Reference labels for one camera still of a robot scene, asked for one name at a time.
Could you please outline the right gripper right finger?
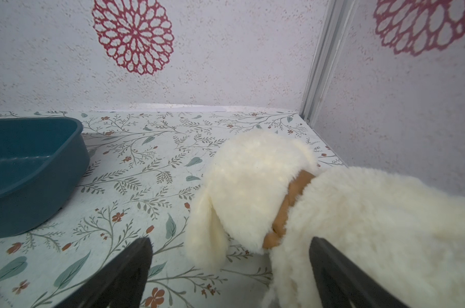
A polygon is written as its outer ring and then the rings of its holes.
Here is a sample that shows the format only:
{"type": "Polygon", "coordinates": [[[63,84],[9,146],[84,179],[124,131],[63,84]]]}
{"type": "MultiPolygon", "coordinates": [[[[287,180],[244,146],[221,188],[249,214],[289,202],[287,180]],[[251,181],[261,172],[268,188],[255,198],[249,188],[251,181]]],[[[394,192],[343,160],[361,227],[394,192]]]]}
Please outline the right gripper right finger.
{"type": "Polygon", "coordinates": [[[311,240],[309,259],[323,307],[408,307],[326,239],[311,240]]]}

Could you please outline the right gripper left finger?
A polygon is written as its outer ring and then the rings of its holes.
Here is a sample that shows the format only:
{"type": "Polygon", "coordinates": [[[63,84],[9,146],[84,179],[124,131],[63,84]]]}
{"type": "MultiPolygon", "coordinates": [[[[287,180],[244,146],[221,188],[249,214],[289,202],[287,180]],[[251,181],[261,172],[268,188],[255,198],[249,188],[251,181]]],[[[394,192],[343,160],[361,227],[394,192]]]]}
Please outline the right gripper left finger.
{"type": "Polygon", "coordinates": [[[151,267],[153,249],[147,237],[136,239],[58,308],[139,307],[151,267]]]}

